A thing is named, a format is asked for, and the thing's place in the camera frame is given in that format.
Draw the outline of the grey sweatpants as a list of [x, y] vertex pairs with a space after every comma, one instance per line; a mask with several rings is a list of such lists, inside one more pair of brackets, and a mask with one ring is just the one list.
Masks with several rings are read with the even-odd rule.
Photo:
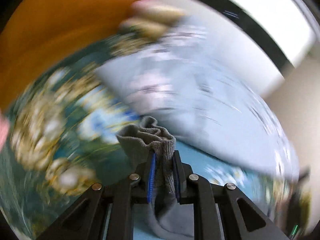
[[150, 231], [161, 239], [193, 239], [193, 206], [176, 199], [172, 158], [176, 139], [157, 120], [145, 116], [138, 125], [127, 125], [116, 137], [136, 168], [154, 154], [156, 160], [151, 202], [140, 206], [138, 214]]

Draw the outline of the teal floral plush blanket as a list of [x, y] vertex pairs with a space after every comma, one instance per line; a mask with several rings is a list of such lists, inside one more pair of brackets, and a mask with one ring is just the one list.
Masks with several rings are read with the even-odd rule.
[[[1, 214], [18, 239], [35, 239], [93, 183], [110, 185], [134, 170], [116, 134], [145, 116], [96, 71], [150, 44], [127, 33], [90, 45], [42, 74], [10, 106], [1, 150]], [[178, 139], [175, 149], [196, 173], [216, 185], [234, 183], [280, 223], [298, 179], [234, 165]]]

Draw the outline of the pink folded garment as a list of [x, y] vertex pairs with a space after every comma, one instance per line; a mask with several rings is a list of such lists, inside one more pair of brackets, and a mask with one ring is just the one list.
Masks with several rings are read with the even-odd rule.
[[9, 120], [1, 113], [0, 114], [0, 150], [7, 140], [7, 136], [10, 130]]

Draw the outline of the light blue floral duvet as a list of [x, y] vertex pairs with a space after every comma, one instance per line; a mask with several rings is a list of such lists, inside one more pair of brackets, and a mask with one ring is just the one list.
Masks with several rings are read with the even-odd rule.
[[96, 71], [136, 113], [223, 161], [295, 181], [298, 157], [266, 102], [210, 51], [201, 22], [184, 17], [157, 42]]

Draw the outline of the white wardrobe with black stripe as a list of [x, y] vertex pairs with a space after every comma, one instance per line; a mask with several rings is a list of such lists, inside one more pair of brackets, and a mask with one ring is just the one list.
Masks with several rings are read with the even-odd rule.
[[263, 98], [307, 57], [318, 27], [302, 0], [159, 0], [198, 17], [210, 51]]

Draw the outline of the lower yellow floral pillow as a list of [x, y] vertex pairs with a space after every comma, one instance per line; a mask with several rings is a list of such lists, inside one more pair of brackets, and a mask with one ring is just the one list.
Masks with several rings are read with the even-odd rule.
[[157, 40], [168, 31], [169, 27], [143, 18], [132, 17], [121, 22], [119, 29], [133, 31], [140, 36]]

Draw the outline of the orange wooden headboard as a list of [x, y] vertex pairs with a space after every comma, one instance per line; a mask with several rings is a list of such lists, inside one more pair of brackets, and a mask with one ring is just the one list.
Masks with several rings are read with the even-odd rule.
[[23, 0], [1, 32], [1, 109], [42, 72], [116, 32], [138, 0]]

